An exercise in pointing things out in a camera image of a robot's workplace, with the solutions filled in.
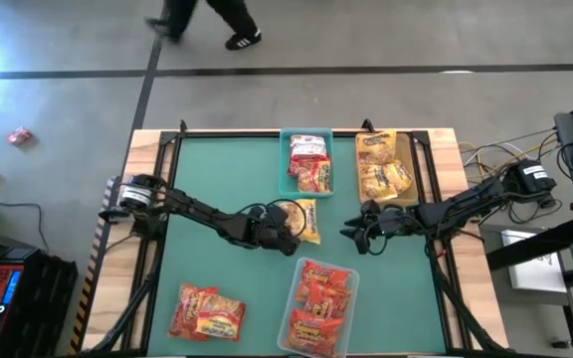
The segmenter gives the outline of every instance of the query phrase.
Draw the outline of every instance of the person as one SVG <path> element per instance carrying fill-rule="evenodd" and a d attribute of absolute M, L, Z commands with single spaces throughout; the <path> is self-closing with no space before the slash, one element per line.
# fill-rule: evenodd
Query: person
<path fill-rule="evenodd" d="M 191 19 L 198 0 L 167 0 L 166 19 L 145 19 L 145 23 L 161 37 L 178 43 Z M 245 0 L 207 0 L 223 20 L 234 30 L 225 43 L 227 50 L 246 49 L 263 38 L 256 22 L 249 14 Z"/>

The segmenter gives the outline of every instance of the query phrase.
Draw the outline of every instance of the black pants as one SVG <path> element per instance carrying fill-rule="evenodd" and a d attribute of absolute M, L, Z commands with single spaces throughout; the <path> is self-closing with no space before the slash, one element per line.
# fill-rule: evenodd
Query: black pants
<path fill-rule="evenodd" d="M 198 0 L 167 0 L 171 34 L 180 35 L 187 29 L 197 2 Z M 207 3 L 235 33 L 251 37 L 258 31 L 254 19 L 249 15 L 245 0 L 207 0 Z"/>

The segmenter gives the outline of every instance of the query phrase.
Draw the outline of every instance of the desk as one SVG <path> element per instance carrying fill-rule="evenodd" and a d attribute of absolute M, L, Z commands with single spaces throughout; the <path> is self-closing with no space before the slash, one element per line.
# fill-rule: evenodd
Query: desk
<path fill-rule="evenodd" d="M 444 199 L 451 197 L 468 188 L 463 164 L 457 146 L 455 133 L 450 128 L 422 129 L 427 130 L 432 144 L 432 155 L 434 158 L 437 177 L 440 184 L 441 195 Z M 245 132 L 260 132 L 260 129 L 245 130 Z M 167 130 L 138 130 L 135 131 L 130 143 L 129 152 L 126 159 L 123 177 L 128 177 L 137 173 L 152 173 L 158 155 L 159 142 L 164 140 L 164 133 Z M 199 130 L 199 132 L 231 132 L 231 130 Z M 166 155 L 162 156 L 159 162 L 162 164 L 160 172 L 163 177 L 167 177 L 171 157 L 173 156 L 172 146 L 166 147 Z M 420 163 L 420 167 L 425 169 L 425 163 Z M 106 202 L 111 202 L 109 195 Z M 478 228 L 468 225 L 466 230 L 478 232 Z M 91 253 L 89 272 L 84 285 L 78 319 L 75 325 L 75 334 L 71 342 L 71 352 L 80 348 L 91 348 L 95 346 L 105 335 L 105 333 L 115 323 L 121 312 L 124 310 L 129 299 L 132 287 L 134 267 L 139 250 L 138 239 L 127 241 L 112 249 L 110 254 L 103 257 L 99 248 L 111 244 L 125 237 L 129 231 L 128 224 L 116 225 L 108 229 L 102 222 L 95 233 L 95 244 Z M 464 302 L 468 305 L 473 315 L 477 318 L 483 328 L 499 344 L 507 346 L 505 332 L 503 330 L 498 304 L 494 295 L 494 290 L 490 278 L 490 273 L 485 261 L 485 254 L 482 244 L 474 239 L 461 236 L 453 240 L 452 252 L 457 264 L 457 273 L 464 297 Z M 143 302 L 136 315 L 132 339 L 125 348 L 138 346 L 140 333 L 142 332 Z M 448 322 L 451 327 L 454 347 L 462 346 L 461 336 L 458 334 L 459 326 L 456 315 L 452 307 L 447 304 Z"/>

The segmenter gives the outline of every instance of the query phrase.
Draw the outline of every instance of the concrete floor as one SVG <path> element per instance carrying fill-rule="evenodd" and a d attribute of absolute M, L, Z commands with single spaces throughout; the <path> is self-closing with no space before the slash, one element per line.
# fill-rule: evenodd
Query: concrete floor
<path fill-rule="evenodd" d="M 111 77 L 147 68 L 154 38 L 142 18 L 160 14 L 162 3 L 0 0 L 0 77 L 23 78 L 0 80 L 0 200 L 40 203 L 54 253 L 80 269 L 88 261 L 105 180 L 121 170 L 147 84 L 144 73 Z M 261 45 L 226 52 L 230 30 L 201 3 L 182 46 L 164 44 L 157 68 L 573 64 L 573 0 L 249 0 L 249 7 L 264 31 Z M 483 144 L 550 128 L 556 112 L 573 109 L 573 72 L 512 69 L 157 78 L 150 96 L 141 97 L 148 106 L 136 126 L 142 119 L 144 128 L 175 128 L 181 118 L 194 128 L 355 126 L 368 117 L 376 126 L 454 127 L 459 140 Z M 87 71 L 87 78 L 49 73 L 63 71 Z M 7 144 L 6 135 L 19 125 L 37 135 L 35 145 Z M 493 153 L 486 160 L 503 158 Z M 552 159 L 543 164 L 559 183 L 554 195 L 565 207 L 532 226 L 573 217 L 570 182 Z M 40 246 L 36 221 L 32 210 L 0 209 L 0 233 Z M 501 215 L 491 221 L 508 223 Z M 551 322 L 544 309 L 501 305 L 510 345 L 573 356 L 547 348 L 566 328 L 560 309 L 552 308 L 561 319 Z M 70 332 L 64 330 L 62 347 Z"/>

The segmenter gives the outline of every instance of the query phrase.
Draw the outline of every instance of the red object on floor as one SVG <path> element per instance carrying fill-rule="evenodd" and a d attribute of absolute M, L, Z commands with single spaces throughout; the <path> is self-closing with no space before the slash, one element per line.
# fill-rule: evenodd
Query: red object on floor
<path fill-rule="evenodd" d="M 8 141 L 13 145 L 20 145 L 30 138 L 32 138 L 32 133 L 24 127 L 19 127 L 8 135 Z"/>

